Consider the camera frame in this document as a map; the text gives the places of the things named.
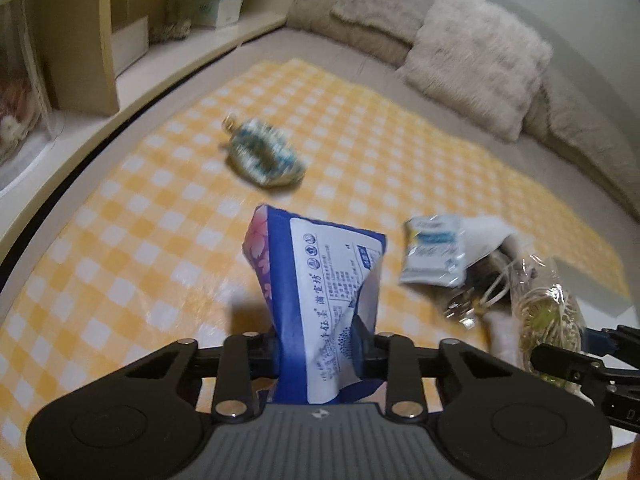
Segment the patterned pouch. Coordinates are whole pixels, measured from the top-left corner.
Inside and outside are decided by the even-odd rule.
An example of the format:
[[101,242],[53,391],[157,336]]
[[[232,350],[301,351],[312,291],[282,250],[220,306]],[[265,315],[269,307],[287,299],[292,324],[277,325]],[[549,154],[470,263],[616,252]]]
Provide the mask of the patterned pouch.
[[274,402],[355,402],[362,381],[351,358],[351,320],[373,333],[386,237],[260,205],[242,245],[260,281],[280,343]]
[[262,187],[295,184],[305,176],[296,152],[270,124],[250,119],[238,125],[228,116],[223,126],[231,133],[229,158],[241,176]]

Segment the blue package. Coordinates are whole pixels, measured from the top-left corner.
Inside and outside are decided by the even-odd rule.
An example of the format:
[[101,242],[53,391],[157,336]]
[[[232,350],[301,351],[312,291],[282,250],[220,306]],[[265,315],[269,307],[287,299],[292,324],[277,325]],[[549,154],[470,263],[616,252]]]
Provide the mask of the blue package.
[[303,218],[269,205],[255,209],[242,250],[251,263],[280,343],[272,401],[355,402],[379,380],[360,380],[351,359],[351,320],[373,333],[386,237]]

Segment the fluffy pillow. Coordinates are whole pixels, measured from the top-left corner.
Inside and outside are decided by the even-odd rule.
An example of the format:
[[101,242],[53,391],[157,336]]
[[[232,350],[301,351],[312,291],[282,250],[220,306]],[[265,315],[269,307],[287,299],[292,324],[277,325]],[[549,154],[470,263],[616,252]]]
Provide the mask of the fluffy pillow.
[[375,28],[346,23],[331,14],[338,0],[296,0],[289,9],[287,27],[300,28],[340,41],[393,66],[400,66],[411,48]]
[[413,44],[434,0],[339,0],[332,14]]
[[406,81],[503,140],[517,140],[551,46],[486,0],[435,0],[400,69]]

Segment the clear plastic bag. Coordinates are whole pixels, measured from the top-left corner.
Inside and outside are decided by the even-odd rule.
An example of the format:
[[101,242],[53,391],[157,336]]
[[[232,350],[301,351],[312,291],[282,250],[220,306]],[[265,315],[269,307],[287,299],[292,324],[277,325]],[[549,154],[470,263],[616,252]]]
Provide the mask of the clear plastic bag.
[[555,263],[530,255],[513,264],[510,282],[511,311],[518,336],[518,366],[575,393],[576,384],[539,374],[530,362],[532,350],[542,343],[573,352],[580,352],[582,348],[584,318],[575,298],[562,286]]

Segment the white label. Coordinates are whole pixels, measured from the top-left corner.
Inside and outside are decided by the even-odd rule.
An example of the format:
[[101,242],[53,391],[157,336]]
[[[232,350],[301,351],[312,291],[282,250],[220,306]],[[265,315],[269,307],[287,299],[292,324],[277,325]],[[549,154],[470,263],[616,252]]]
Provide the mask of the white label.
[[[382,243],[301,218],[292,218],[290,227],[305,343],[307,399],[311,404],[322,404],[360,380],[351,361],[351,320],[358,290],[382,255]],[[376,308],[376,294],[361,294],[361,317],[372,322],[372,309]]]

